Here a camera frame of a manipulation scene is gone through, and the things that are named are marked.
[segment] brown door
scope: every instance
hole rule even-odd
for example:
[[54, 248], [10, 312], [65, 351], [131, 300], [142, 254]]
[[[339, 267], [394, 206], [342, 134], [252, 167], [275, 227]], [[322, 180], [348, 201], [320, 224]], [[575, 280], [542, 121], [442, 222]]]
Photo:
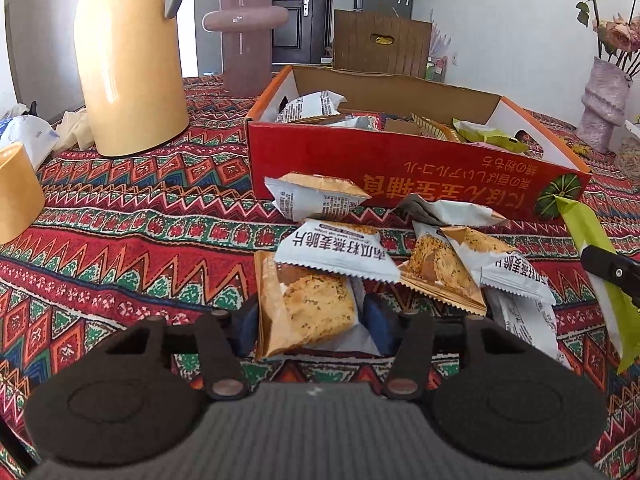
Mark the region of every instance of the brown door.
[[273, 31], [274, 63], [320, 63], [326, 37], [327, 0], [273, 0], [289, 21]]

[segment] patterned tablecloth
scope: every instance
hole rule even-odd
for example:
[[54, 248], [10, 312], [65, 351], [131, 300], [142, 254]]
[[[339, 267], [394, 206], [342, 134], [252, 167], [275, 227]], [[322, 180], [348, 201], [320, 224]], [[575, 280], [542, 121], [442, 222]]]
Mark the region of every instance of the patterned tablecloth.
[[[231, 99], [215, 77], [190, 78], [190, 129], [140, 156], [102, 158], [70, 150], [45, 163], [38, 176], [47, 196], [35, 224], [0, 245], [0, 410], [28, 442], [22, 407], [38, 384], [81, 358], [98, 341], [151, 315], [194, 321], [213, 307], [235, 309], [255, 292], [252, 251], [274, 250], [294, 227], [270, 203], [254, 199], [242, 118], [251, 99]], [[537, 117], [575, 144], [574, 128]], [[640, 193], [611, 164], [590, 153], [593, 179], [584, 201], [600, 217], [616, 249], [640, 247]], [[382, 228], [384, 246], [407, 257], [415, 237], [390, 210], [360, 208], [348, 219]], [[512, 222], [495, 231], [544, 272], [558, 298], [560, 348], [577, 374], [607, 396], [609, 421], [594, 453], [612, 478], [635, 472], [640, 428], [640, 367], [617, 376], [593, 289], [564, 226]], [[379, 287], [396, 305], [447, 308], [401, 286]], [[391, 360], [338, 354], [291, 355], [244, 362], [259, 381], [369, 381], [376, 389]], [[438, 356], [429, 382], [456, 372]], [[198, 386], [194, 356], [176, 368]], [[2, 450], [0, 479], [20, 471]]]

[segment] green snack wrapper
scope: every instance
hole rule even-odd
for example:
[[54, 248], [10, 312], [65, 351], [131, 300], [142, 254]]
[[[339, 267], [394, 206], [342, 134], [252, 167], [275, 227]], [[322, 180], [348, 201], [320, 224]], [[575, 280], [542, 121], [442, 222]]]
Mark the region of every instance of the green snack wrapper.
[[505, 132], [485, 126], [484, 124], [475, 124], [453, 119], [453, 126], [458, 133], [469, 142], [492, 144], [493, 146], [504, 148], [511, 153], [524, 153], [529, 149], [524, 142], [520, 142]]
[[[616, 253], [589, 206], [561, 196], [556, 196], [556, 203], [580, 254], [588, 245]], [[611, 343], [620, 355], [620, 374], [640, 354], [640, 314], [631, 303], [631, 298], [619, 287], [588, 272], [587, 276], [598, 298]]]

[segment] metal screw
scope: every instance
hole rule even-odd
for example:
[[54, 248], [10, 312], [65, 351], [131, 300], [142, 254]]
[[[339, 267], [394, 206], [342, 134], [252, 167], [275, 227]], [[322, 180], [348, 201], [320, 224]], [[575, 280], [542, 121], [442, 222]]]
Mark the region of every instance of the metal screw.
[[391, 379], [387, 383], [386, 389], [395, 395], [411, 395], [418, 391], [418, 385], [411, 379], [400, 377]]
[[229, 311], [224, 308], [215, 308], [211, 311], [211, 314], [216, 317], [226, 317], [229, 316]]
[[211, 387], [212, 391], [220, 397], [235, 397], [242, 393], [244, 384], [236, 379], [222, 379]]

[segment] yellow thermos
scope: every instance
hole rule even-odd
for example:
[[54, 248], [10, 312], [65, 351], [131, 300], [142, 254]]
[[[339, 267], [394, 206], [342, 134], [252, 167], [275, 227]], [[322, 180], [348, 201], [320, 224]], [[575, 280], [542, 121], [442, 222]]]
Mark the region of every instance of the yellow thermos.
[[76, 57], [98, 152], [130, 155], [189, 124], [175, 15], [182, 0], [79, 0]]

